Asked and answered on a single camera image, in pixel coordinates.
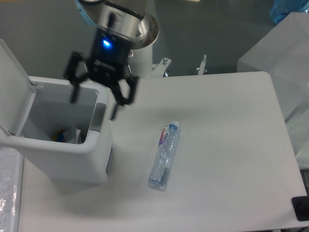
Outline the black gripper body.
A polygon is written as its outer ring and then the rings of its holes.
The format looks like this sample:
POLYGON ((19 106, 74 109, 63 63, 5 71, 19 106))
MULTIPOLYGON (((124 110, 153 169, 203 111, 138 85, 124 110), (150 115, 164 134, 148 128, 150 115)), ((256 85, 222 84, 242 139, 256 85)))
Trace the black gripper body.
POLYGON ((97 29, 88 58, 89 78, 109 88, 118 85, 131 48, 131 40, 97 29))

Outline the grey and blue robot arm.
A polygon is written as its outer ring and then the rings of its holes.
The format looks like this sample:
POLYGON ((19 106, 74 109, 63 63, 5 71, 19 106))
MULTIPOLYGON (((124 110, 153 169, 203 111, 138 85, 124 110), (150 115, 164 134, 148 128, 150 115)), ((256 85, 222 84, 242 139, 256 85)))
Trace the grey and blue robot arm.
POLYGON ((91 80, 111 90, 114 120, 120 107, 134 102, 143 76, 133 59, 137 50, 157 38, 158 29, 150 22, 145 0, 77 0, 84 21, 96 28, 88 56, 73 51, 64 71, 73 86, 71 103, 76 103, 80 86, 91 80))

